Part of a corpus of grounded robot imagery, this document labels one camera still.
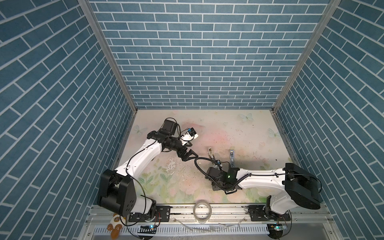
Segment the light blue stapler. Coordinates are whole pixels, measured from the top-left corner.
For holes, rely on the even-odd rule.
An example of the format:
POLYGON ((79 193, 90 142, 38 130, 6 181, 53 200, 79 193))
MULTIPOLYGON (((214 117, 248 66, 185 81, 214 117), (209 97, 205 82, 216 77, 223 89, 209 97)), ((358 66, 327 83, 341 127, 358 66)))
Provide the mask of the light blue stapler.
POLYGON ((235 151, 230 150, 230 167, 234 168, 235 167, 235 151))

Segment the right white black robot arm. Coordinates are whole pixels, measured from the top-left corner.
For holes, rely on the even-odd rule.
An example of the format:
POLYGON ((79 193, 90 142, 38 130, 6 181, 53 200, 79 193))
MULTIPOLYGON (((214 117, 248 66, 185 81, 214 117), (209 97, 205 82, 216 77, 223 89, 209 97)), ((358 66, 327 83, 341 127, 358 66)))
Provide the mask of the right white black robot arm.
POLYGON ((310 210, 321 208, 318 178, 293 163, 263 171, 242 168, 224 171, 210 167, 205 176, 212 182, 215 191, 232 194, 238 190, 258 189, 264 192, 267 196, 267 215, 283 215, 296 207, 310 210))

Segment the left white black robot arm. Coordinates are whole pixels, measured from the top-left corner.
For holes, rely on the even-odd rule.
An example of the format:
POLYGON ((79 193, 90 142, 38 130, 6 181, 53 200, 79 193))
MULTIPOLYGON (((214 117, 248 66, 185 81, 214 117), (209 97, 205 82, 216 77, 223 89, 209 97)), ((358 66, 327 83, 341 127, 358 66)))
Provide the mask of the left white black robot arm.
POLYGON ((184 135, 180 126, 173 118, 165 119, 158 131, 148 133, 142 147, 125 163, 115 170, 105 170, 100 177, 97 204, 121 217, 131 213, 141 214, 141 220, 152 219, 155 216, 156 201, 136 194, 135 182, 148 164, 165 149, 175 151, 184 162, 191 156, 198 155, 189 150, 191 141, 198 138, 194 128, 188 128, 184 135))

